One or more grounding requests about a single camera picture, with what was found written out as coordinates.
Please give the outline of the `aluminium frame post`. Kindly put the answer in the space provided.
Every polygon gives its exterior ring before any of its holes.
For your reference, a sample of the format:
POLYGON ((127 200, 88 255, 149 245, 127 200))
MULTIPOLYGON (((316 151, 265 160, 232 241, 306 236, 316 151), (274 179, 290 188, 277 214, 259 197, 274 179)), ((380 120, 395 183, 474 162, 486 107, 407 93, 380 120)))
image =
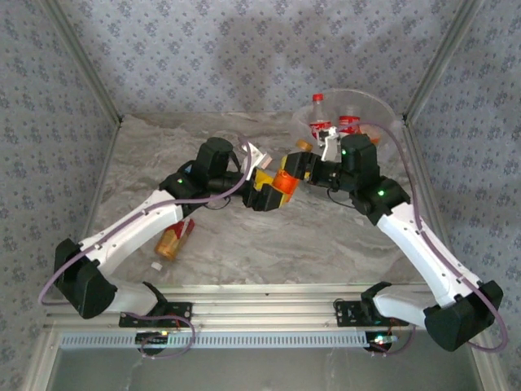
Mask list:
POLYGON ((69 22, 58 0, 37 1, 49 17, 58 37, 71 55, 78 72, 85 80, 86 85, 90 88, 102 111, 114 124, 119 125, 121 123, 120 113, 112 102, 107 89, 94 68, 94 64, 90 61, 75 29, 69 22))
POLYGON ((450 60, 471 27, 485 0, 461 0, 429 66, 404 111, 404 123, 412 125, 421 114, 450 60))

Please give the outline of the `clear plastic bin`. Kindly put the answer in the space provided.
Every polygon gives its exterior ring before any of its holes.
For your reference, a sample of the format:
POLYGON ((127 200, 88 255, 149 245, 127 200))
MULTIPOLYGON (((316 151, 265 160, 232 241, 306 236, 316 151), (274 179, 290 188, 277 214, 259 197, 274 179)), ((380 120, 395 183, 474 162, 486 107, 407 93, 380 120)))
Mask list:
MULTIPOLYGON (((330 89, 323 92, 324 108, 330 117, 332 125, 339 125, 339 116, 352 114, 359 116, 362 121, 377 123, 385 126, 393 132, 398 131, 399 123, 391 107, 378 97, 360 90, 330 89)), ((308 103, 297 109, 291 118, 290 134, 294 141, 303 139, 313 145, 313 152, 322 154, 322 149, 317 145, 317 140, 312 136, 309 127, 309 116, 313 105, 308 103)), ((386 134, 381 130, 382 138, 376 146, 380 168, 384 173, 393 170, 396 164, 396 148, 386 134)))

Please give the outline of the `amber bottle with red label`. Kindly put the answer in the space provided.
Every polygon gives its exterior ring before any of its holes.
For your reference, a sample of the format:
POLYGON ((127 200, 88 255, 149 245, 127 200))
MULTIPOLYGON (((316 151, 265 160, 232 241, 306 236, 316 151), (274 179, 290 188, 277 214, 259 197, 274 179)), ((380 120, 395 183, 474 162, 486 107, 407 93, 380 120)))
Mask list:
POLYGON ((155 253, 173 261, 186 244, 194 227, 195 222, 192 218, 187 218, 167 227, 155 246, 155 253))

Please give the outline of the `clear cola bottle red label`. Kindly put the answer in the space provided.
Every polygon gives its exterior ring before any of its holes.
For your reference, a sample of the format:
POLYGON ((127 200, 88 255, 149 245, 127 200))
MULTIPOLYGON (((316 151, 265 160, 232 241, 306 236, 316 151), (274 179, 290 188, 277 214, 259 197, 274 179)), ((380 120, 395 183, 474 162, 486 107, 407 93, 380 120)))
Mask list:
POLYGON ((312 136, 317 139, 321 131, 325 131, 332 126, 332 122, 324 108, 324 95, 314 94, 312 101, 313 107, 309 116, 309 127, 312 136))

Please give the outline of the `orange bottle with orange cap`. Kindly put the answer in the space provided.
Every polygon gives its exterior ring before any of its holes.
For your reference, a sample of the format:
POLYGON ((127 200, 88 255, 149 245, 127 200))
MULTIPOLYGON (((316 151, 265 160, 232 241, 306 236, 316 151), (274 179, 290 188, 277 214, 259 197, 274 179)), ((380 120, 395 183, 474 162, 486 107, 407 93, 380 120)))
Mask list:
MULTIPOLYGON (((297 140, 296 146, 303 152, 311 152, 313 150, 313 145, 311 143, 308 143, 307 141, 303 140, 302 138, 297 140)), ((291 197, 293 196, 293 194, 300 182, 299 179, 293 178, 286 171, 287 157, 288 156, 284 156, 281 159, 281 163, 278 168, 278 171, 277 171, 276 175, 274 176, 273 181, 271 182, 271 186, 273 188, 282 192, 281 206, 283 204, 288 203, 291 200, 291 197)))

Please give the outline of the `small circuit board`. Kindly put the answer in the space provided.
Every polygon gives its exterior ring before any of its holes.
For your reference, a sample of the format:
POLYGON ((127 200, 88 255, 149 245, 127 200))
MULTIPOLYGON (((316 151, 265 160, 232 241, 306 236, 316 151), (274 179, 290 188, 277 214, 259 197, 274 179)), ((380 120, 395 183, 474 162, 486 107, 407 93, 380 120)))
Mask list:
POLYGON ((169 333, 167 331, 160 332, 138 332, 134 338, 136 345, 166 345, 168 343, 169 333))
POLYGON ((398 337, 382 332, 366 332, 366 340, 368 345, 365 350, 371 353, 386 354, 392 345, 398 341, 398 337))

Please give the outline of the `aluminium mounting beam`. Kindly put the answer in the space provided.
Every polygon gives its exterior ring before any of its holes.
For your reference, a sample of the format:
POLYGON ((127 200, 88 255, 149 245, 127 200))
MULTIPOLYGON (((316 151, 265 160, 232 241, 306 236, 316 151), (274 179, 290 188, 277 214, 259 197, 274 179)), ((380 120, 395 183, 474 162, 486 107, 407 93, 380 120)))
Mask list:
POLYGON ((148 314, 155 306, 190 303, 199 332, 319 332, 336 329, 334 302, 357 301, 367 284, 186 285, 162 287, 121 284, 114 301, 93 318, 82 318, 70 304, 51 300, 43 327, 69 331, 115 331, 121 314, 148 314))

